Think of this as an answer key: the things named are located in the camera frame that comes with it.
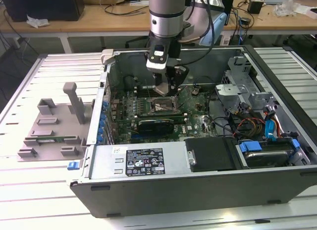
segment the black cable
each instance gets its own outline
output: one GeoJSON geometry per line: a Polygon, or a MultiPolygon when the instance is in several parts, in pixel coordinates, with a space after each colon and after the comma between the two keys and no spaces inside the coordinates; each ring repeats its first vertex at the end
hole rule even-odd
{"type": "Polygon", "coordinates": [[[239,8],[239,7],[234,7],[233,9],[235,9],[235,10],[237,10],[237,9],[242,10],[242,11],[244,11],[245,13],[247,13],[248,15],[250,15],[250,16],[252,17],[252,24],[250,24],[250,25],[248,25],[248,26],[244,26],[244,25],[242,25],[242,24],[239,23],[239,28],[245,29],[245,38],[244,38],[243,41],[242,41],[242,43],[243,43],[243,42],[245,42],[245,39],[246,39],[247,36],[248,36],[248,31],[249,31],[249,29],[252,28],[253,25],[254,25],[255,19],[254,19],[253,15],[250,14],[249,12],[247,12],[245,9],[242,9],[242,8],[239,8]]]}
{"type": "Polygon", "coordinates": [[[209,18],[209,25],[211,26],[211,31],[212,31],[211,45],[210,45],[209,49],[207,50],[207,52],[203,56],[201,56],[200,58],[197,58],[197,59],[190,61],[190,62],[179,64],[177,66],[190,65],[190,64],[193,64],[193,63],[203,59],[205,56],[207,56],[210,53],[210,51],[214,47],[214,25],[213,25],[212,16],[211,16],[210,1],[207,0],[207,4],[204,2],[204,0],[201,0],[201,2],[206,6],[206,12],[207,12],[208,18],[209,18]]]}
{"type": "MultiPolygon", "coordinates": [[[[200,0],[200,1],[206,6],[206,11],[207,11],[208,6],[204,2],[204,0],[200,0]]],[[[191,43],[191,42],[200,40],[201,38],[203,38],[204,36],[206,36],[208,34],[208,32],[210,31],[210,27],[211,27],[211,23],[210,23],[210,19],[209,19],[207,29],[205,30],[205,32],[203,34],[201,34],[199,37],[192,38],[192,39],[189,39],[189,40],[185,40],[185,41],[184,40],[180,40],[179,43],[184,44],[184,43],[191,43]]]]}
{"type": "Polygon", "coordinates": [[[133,10],[133,11],[130,11],[130,12],[127,12],[127,13],[112,13],[112,12],[109,12],[107,11],[107,8],[111,7],[112,5],[109,5],[105,8],[105,12],[108,13],[108,14],[111,14],[111,15],[116,15],[116,16],[127,16],[127,15],[134,15],[135,12],[138,12],[144,8],[147,8],[149,7],[148,5],[147,6],[144,6],[142,8],[139,8],[139,9],[136,9],[136,10],[133,10]]]}
{"type": "Polygon", "coordinates": [[[1,91],[1,93],[3,94],[4,99],[7,100],[7,101],[9,101],[9,99],[8,99],[7,96],[5,95],[4,90],[3,90],[1,87],[0,87],[0,91],[1,91]]]}
{"type": "Polygon", "coordinates": [[[231,44],[232,39],[234,38],[234,35],[236,34],[236,31],[237,31],[238,26],[239,26],[239,18],[238,18],[238,13],[237,13],[238,10],[234,10],[234,9],[232,9],[232,10],[233,10],[234,17],[236,18],[236,27],[235,27],[234,32],[229,40],[229,45],[231,44]]]}
{"type": "Polygon", "coordinates": [[[229,128],[227,128],[227,127],[225,127],[225,126],[223,126],[223,125],[221,125],[221,124],[219,124],[219,123],[217,123],[217,122],[215,122],[215,119],[212,118],[212,116],[211,116],[211,114],[210,114],[210,111],[209,111],[209,103],[211,102],[211,96],[212,96],[213,93],[214,93],[214,91],[211,92],[211,94],[209,95],[208,101],[207,101],[207,115],[208,115],[208,118],[209,118],[210,121],[211,121],[212,123],[214,123],[215,125],[217,125],[217,126],[223,128],[224,130],[227,130],[227,131],[233,133],[233,132],[231,131],[231,129],[229,129],[229,128]]]}
{"type": "Polygon", "coordinates": [[[250,0],[243,0],[243,1],[241,1],[241,2],[238,3],[237,7],[240,8],[240,7],[242,7],[244,4],[248,4],[248,3],[250,3],[250,0]]]}
{"type": "MultiPolygon", "coordinates": [[[[7,23],[8,23],[9,26],[11,27],[11,29],[12,29],[20,38],[24,39],[24,38],[12,27],[12,25],[11,25],[11,23],[10,23],[8,17],[6,16],[5,12],[7,12],[6,9],[3,11],[3,15],[4,15],[4,17],[5,17],[6,21],[7,21],[7,23]]],[[[24,41],[26,42],[26,44],[27,44],[37,55],[39,55],[39,53],[38,53],[26,40],[24,40],[24,41]]]]}
{"type": "Polygon", "coordinates": [[[207,3],[205,3],[204,0],[200,0],[200,1],[206,6],[206,12],[209,18],[208,27],[206,31],[200,36],[200,39],[201,39],[208,34],[208,32],[210,31],[211,24],[213,24],[213,21],[212,21],[211,10],[210,10],[210,1],[207,0],[207,3]]]}
{"type": "Polygon", "coordinates": [[[190,14],[188,15],[188,17],[185,19],[186,21],[192,16],[194,9],[195,9],[195,0],[193,0],[192,10],[190,11],[190,14]]]}
{"type": "Polygon", "coordinates": [[[242,11],[244,11],[245,13],[247,13],[248,15],[250,15],[250,16],[252,17],[252,24],[251,24],[251,25],[249,25],[248,27],[244,27],[244,26],[240,25],[240,26],[241,26],[242,28],[244,28],[244,29],[250,29],[250,28],[252,28],[253,25],[254,25],[254,22],[255,22],[255,19],[254,19],[253,15],[250,14],[249,12],[247,12],[245,9],[242,9],[242,8],[236,8],[236,7],[234,7],[234,9],[242,10],[242,11]]]}

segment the warning label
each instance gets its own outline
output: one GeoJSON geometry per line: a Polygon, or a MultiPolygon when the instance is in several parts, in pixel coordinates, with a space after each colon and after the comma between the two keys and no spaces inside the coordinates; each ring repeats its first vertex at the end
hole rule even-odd
{"type": "Polygon", "coordinates": [[[162,148],[127,150],[127,176],[165,174],[162,148]]]}

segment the electrical wire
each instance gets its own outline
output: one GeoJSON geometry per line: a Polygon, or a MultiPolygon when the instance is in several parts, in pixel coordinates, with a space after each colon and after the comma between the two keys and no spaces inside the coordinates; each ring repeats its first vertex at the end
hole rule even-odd
{"type": "Polygon", "coordinates": [[[191,43],[191,42],[197,41],[197,40],[203,38],[204,36],[206,36],[208,34],[208,32],[210,31],[210,27],[211,27],[210,17],[211,17],[211,20],[212,20],[211,10],[210,10],[210,2],[209,2],[209,0],[207,0],[207,3],[205,3],[204,0],[200,0],[200,1],[206,6],[206,12],[207,12],[208,18],[209,18],[208,27],[205,30],[205,32],[202,35],[200,35],[199,37],[195,37],[195,38],[188,39],[188,40],[179,40],[178,42],[181,43],[181,44],[191,43]]]}
{"type": "Polygon", "coordinates": [[[238,10],[234,10],[233,8],[232,8],[232,11],[233,11],[233,14],[234,14],[234,17],[235,17],[235,19],[236,19],[236,27],[235,27],[235,29],[234,29],[234,32],[233,32],[233,35],[231,36],[231,38],[230,38],[230,40],[229,40],[229,45],[231,44],[231,41],[232,41],[232,39],[234,38],[234,35],[236,34],[236,31],[238,30],[238,26],[239,26],[239,19],[238,19],[238,10]]]}
{"type": "MultiPolygon", "coordinates": [[[[10,28],[11,28],[20,38],[23,39],[23,37],[12,27],[12,25],[11,25],[11,23],[10,23],[8,17],[6,16],[5,12],[7,12],[6,9],[3,11],[3,15],[4,15],[4,18],[6,19],[8,25],[10,26],[10,28]]],[[[25,41],[25,42],[26,42],[26,44],[27,44],[37,55],[39,55],[39,53],[38,53],[27,41],[25,41]]]]}
{"type": "Polygon", "coordinates": [[[252,125],[253,125],[253,129],[248,133],[248,134],[243,134],[244,136],[248,136],[248,137],[252,137],[252,136],[254,136],[256,133],[257,133],[257,125],[255,124],[255,122],[253,121],[253,120],[257,120],[257,121],[260,121],[262,124],[265,124],[264,123],[264,121],[263,120],[261,120],[261,119],[259,119],[259,118],[255,118],[255,117],[248,117],[248,118],[245,118],[245,119],[243,119],[240,123],[239,123],[239,125],[238,125],[238,127],[237,127],[237,130],[235,131],[235,133],[233,134],[233,136],[235,136],[236,134],[238,134],[238,129],[239,129],[239,127],[241,127],[242,126],[242,124],[244,123],[244,122],[249,122],[249,123],[251,123],[252,125]]]}
{"type": "Polygon", "coordinates": [[[140,10],[142,9],[145,9],[147,7],[149,7],[148,5],[147,6],[144,6],[142,8],[139,8],[139,9],[136,9],[136,10],[133,10],[133,11],[130,11],[130,12],[127,12],[127,13],[113,13],[113,12],[109,12],[107,11],[107,9],[109,7],[113,7],[113,5],[109,5],[107,6],[106,8],[104,8],[104,11],[107,13],[107,14],[111,14],[111,15],[116,15],[116,16],[134,16],[134,15],[139,15],[139,14],[144,14],[144,12],[139,12],[140,10]]]}
{"type": "Polygon", "coordinates": [[[219,119],[219,118],[221,118],[221,117],[217,117],[217,118],[213,119],[212,116],[211,116],[211,114],[210,114],[209,104],[210,104],[210,102],[211,102],[211,96],[212,96],[213,93],[214,93],[214,91],[210,93],[209,98],[208,98],[208,101],[207,101],[207,107],[206,107],[206,108],[207,108],[207,116],[208,116],[209,120],[210,120],[212,123],[214,123],[215,125],[217,125],[217,126],[223,128],[224,130],[227,130],[228,132],[231,132],[231,133],[232,133],[231,129],[229,129],[229,128],[227,128],[227,127],[225,127],[225,126],[223,126],[223,125],[221,125],[221,124],[219,124],[219,123],[217,123],[217,122],[215,121],[215,119],[219,119]]]}
{"type": "Polygon", "coordinates": [[[239,35],[239,45],[240,45],[240,42],[243,43],[243,42],[246,40],[246,38],[247,38],[247,36],[248,36],[248,31],[249,31],[250,28],[253,27],[254,22],[255,22],[255,19],[254,19],[253,15],[250,14],[249,12],[247,12],[245,9],[242,9],[242,8],[239,8],[239,7],[234,7],[233,9],[235,9],[236,11],[237,11],[238,9],[241,10],[241,11],[244,11],[245,13],[247,13],[248,15],[250,15],[250,16],[252,17],[252,23],[249,24],[248,26],[245,26],[245,25],[243,25],[243,24],[241,23],[241,17],[239,16],[238,12],[236,13],[237,17],[240,18],[239,30],[240,30],[240,28],[245,29],[245,37],[244,37],[244,39],[242,38],[242,34],[239,35]]]}
{"type": "Polygon", "coordinates": [[[192,5],[192,10],[190,11],[188,17],[185,19],[185,21],[187,21],[188,19],[190,19],[190,17],[192,16],[193,12],[195,9],[195,0],[193,0],[193,5],[192,5]]]}
{"type": "Polygon", "coordinates": [[[240,8],[242,7],[243,5],[245,4],[249,4],[250,3],[250,0],[243,0],[241,2],[238,3],[237,7],[240,8]]]}
{"type": "Polygon", "coordinates": [[[177,66],[190,65],[190,64],[193,64],[193,63],[203,59],[205,56],[207,56],[211,52],[211,50],[214,47],[214,36],[215,35],[214,35],[214,24],[213,24],[213,21],[212,21],[211,10],[210,10],[210,6],[209,6],[210,0],[207,0],[207,4],[204,2],[204,0],[201,0],[201,2],[206,6],[206,11],[207,11],[208,17],[209,17],[209,25],[211,26],[211,32],[212,32],[211,45],[210,45],[209,49],[207,50],[207,52],[204,55],[202,55],[201,57],[199,57],[199,58],[197,58],[197,59],[195,59],[193,61],[190,61],[190,62],[179,64],[177,66]]]}

